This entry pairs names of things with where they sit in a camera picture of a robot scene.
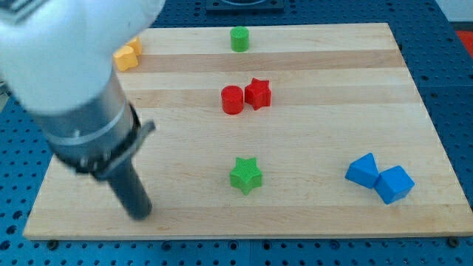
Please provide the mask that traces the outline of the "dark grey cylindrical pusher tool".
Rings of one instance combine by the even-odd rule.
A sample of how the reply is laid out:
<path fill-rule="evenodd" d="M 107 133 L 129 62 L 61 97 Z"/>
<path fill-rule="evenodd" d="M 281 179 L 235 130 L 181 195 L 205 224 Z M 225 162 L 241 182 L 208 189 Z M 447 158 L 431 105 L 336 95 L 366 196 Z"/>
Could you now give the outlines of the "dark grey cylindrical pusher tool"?
<path fill-rule="evenodd" d="M 152 202 L 130 159 L 112 169 L 107 181 L 132 219 L 143 220 L 151 213 Z"/>

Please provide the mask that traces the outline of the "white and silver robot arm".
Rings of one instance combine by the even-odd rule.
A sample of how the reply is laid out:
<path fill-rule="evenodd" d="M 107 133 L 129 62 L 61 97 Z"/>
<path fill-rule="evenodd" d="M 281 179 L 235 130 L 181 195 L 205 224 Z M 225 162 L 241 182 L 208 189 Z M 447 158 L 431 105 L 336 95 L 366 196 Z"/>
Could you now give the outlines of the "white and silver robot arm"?
<path fill-rule="evenodd" d="M 112 56 L 150 27 L 163 0 L 1 3 L 1 76 L 56 157 L 106 181 L 128 215 L 152 202 L 132 158 L 154 130 L 126 99 Z"/>

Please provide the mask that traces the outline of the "yellow block behind arm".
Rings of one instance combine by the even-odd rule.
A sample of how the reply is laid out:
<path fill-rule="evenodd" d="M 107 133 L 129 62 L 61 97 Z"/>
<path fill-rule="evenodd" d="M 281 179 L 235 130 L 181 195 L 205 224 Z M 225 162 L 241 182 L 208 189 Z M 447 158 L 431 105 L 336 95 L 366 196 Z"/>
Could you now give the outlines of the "yellow block behind arm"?
<path fill-rule="evenodd" d="M 130 46 L 135 51 L 136 55 L 141 55 L 143 52 L 143 46 L 139 36 L 135 36 L 133 39 L 128 41 L 126 45 Z"/>

